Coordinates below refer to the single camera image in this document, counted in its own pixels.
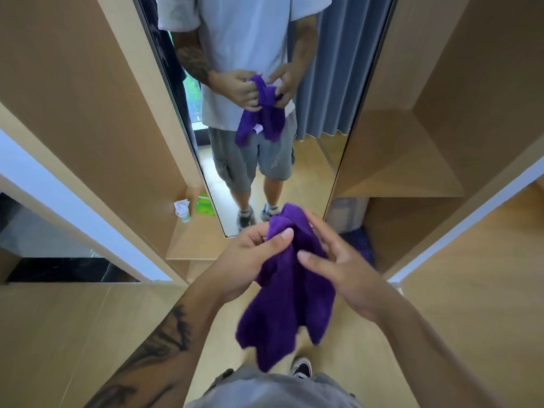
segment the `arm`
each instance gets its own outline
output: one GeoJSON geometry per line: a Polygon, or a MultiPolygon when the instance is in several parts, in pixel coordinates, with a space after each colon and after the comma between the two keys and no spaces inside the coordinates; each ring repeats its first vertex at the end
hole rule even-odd
{"type": "Polygon", "coordinates": [[[296,94],[306,71],[317,51],[316,16],[307,16],[294,22],[296,42],[293,49],[293,59],[289,63],[280,65],[270,75],[268,83],[281,78],[282,85],[276,89],[276,96],[283,94],[276,107],[285,107],[296,94]]]}
{"type": "Polygon", "coordinates": [[[226,73],[215,71],[202,50],[197,30],[172,33],[172,42],[177,59],[193,78],[243,109],[249,111],[261,109],[258,107],[257,86],[253,81],[248,81],[255,74],[254,71],[240,69],[226,73]]]}
{"type": "Polygon", "coordinates": [[[251,284],[293,230],[264,242],[268,223],[243,230],[174,305],[86,408],[183,406],[212,322],[221,306],[251,284]]]}
{"type": "Polygon", "coordinates": [[[326,246],[329,260],[299,253],[307,269],[329,279],[362,317],[375,322],[422,408],[500,408],[431,326],[350,245],[311,212],[308,219],[326,246]]]}

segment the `purple towel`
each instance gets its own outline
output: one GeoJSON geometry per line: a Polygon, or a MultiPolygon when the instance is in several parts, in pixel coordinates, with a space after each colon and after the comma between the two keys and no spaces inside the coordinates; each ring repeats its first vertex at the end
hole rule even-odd
{"type": "Polygon", "coordinates": [[[285,127],[285,109],[274,107],[276,101],[282,97],[275,97],[276,87],[267,86],[260,75],[254,75],[250,80],[255,81],[257,85],[259,106],[262,106],[262,109],[259,111],[244,110],[242,113],[235,138],[239,147],[248,145],[251,134],[256,132],[256,124],[262,125],[264,137],[270,141],[277,141],[283,127],[285,127]]]}
{"type": "Polygon", "coordinates": [[[307,327],[314,345],[321,341],[335,299],[332,284],[296,259],[301,249],[326,257],[301,208],[287,203],[278,216],[272,216],[267,240],[288,227],[294,230],[293,242],[264,262],[255,279],[262,288],[242,315],[236,332],[242,348],[257,348],[257,364],[263,372],[295,350],[299,326],[307,327]]]}

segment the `shoe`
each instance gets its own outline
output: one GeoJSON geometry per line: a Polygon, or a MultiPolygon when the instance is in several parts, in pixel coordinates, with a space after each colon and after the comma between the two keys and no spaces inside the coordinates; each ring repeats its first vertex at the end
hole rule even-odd
{"type": "Polygon", "coordinates": [[[274,206],[273,208],[270,208],[270,205],[268,203],[265,203],[263,210],[261,211],[261,219],[263,222],[268,222],[272,216],[279,215],[279,214],[280,214],[280,208],[278,206],[274,206]]]}
{"type": "Polygon", "coordinates": [[[312,364],[306,357],[298,357],[291,365],[291,372],[289,373],[291,377],[301,378],[301,379],[311,379],[312,378],[312,364]]]}
{"type": "Polygon", "coordinates": [[[249,206],[249,212],[249,215],[242,215],[242,212],[238,211],[238,217],[236,217],[236,225],[238,225],[239,231],[249,226],[255,225],[255,213],[253,213],[253,208],[251,206],[249,206]]]}

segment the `hand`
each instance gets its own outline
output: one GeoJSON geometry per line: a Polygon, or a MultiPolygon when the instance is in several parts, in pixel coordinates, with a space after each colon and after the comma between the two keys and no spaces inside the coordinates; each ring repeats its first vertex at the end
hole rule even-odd
{"type": "Polygon", "coordinates": [[[293,240],[291,228],[265,242],[267,232],[267,222],[242,230],[198,278],[206,282],[208,289],[216,289],[223,303],[243,294],[261,271],[264,261],[283,251],[293,240]]]}
{"type": "Polygon", "coordinates": [[[331,281],[336,292],[344,297],[355,312],[378,323],[386,316],[391,303],[398,300],[398,292],[322,219],[306,209],[304,213],[321,240],[329,260],[299,251],[299,262],[331,281]]]}
{"type": "Polygon", "coordinates": [[[275,107],[284,108],[296,94],[296,89],[304,77],[303,69],[296,63],[285,63],[280,65],[268,78],[268,84],[281,79],[282,84],[276,88],[276,97],[283,94],[283,97],[276,102],[275,107]]]}
{"type": "Polygon", "coordinates": [[[237,106],[248,111],[259,111],[259,92],[255,81],[248,81],[256,72],[234,70],[228,73],[211,72],[209,86],[220,95],[224,95],[237,106]]]}

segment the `man's left hand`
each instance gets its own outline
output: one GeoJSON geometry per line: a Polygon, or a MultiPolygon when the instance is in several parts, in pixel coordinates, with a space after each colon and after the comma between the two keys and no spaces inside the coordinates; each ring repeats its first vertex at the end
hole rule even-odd
{"type": "Polygon", "coordinates": [[[249,288],[263,263],[285,250],[293,240],[291,228],[264,241],[267,232],[267,222],[242,230],[197,281],[204,282],[223,303],[235,300],[249,288]]]}
{"type": "Polygon", "coordinates": [[[281,86],[276,88],[276,97],[283,94],[283,97],[276,102],[275,107],[284,108],[296,94],[296,89],[304,77],[304,70],[296,63],[285,63],[280,65],[268,78],[268,84],[281,79],[281,86]]]}

